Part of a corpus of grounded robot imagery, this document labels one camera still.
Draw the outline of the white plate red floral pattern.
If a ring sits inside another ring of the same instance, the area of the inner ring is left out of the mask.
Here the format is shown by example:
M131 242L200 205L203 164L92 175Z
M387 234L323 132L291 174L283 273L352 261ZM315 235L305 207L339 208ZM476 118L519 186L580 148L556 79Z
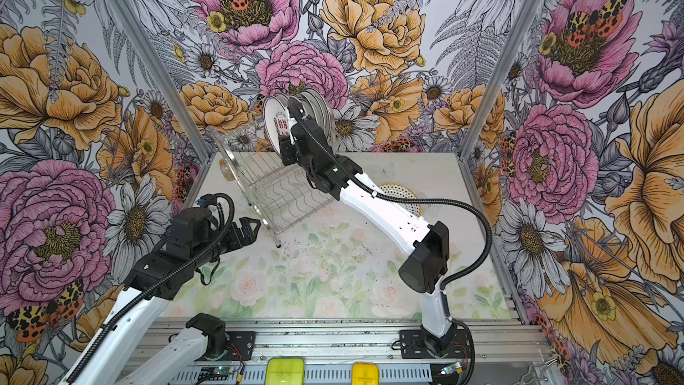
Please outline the white plate red floral pattern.
M281 141L291 143L289 98L285 94L268 96L264 101L265 135L274 151L281 155Z

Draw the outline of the silver metal dish rack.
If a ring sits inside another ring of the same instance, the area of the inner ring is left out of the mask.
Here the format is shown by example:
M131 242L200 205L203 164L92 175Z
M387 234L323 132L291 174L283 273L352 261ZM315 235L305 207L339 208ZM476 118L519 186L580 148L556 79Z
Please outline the silver metal dish rack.
M210 128L208 134L233 171L248 205L275 245L281 247L285 231L333 202L333 198L313 189L303 169L283 165L276 153L243 152L240 142L258 142L254 130L254 125L249 124L229 134Z

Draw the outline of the white plate yellow rim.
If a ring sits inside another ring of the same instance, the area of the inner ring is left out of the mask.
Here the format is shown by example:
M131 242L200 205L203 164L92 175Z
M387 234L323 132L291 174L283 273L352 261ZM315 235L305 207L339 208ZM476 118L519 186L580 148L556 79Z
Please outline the white plate yellow rim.
M379 189L386 195L406 199L406 200L417 200L418 196L411 189L406 186L399 185L396 183L388 183L379 186ZM399 206L407 210L411 215L415 217L422 216L422 206L418 203L399 203Z

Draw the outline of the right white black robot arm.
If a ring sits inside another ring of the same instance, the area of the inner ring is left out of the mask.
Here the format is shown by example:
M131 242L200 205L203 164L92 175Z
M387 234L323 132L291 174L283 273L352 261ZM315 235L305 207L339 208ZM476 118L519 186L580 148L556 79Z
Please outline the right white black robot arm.
M452 319L445 287L473 272L482 260L449 276L447 226L440 221L430 224L411 214L401 206L405 199L384 194L358 164L333 153L324 131L307 115L299 99L289 97L285 111L277 114L275 122L283 163L299 164L314 189L359 211L404 253L406 259L398 274L419 294L422 347L435 358L446 356L464 325Z

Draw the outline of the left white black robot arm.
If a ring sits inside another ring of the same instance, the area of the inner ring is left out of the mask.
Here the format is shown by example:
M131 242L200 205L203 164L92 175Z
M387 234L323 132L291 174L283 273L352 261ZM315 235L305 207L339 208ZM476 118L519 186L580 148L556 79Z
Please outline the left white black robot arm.
M262 222L242 217L234 223L233 216L221 219L206 207L193 207L173 217L160 247L137 261L110 315L62 383L118 379L149 327L197 269L256 242Z

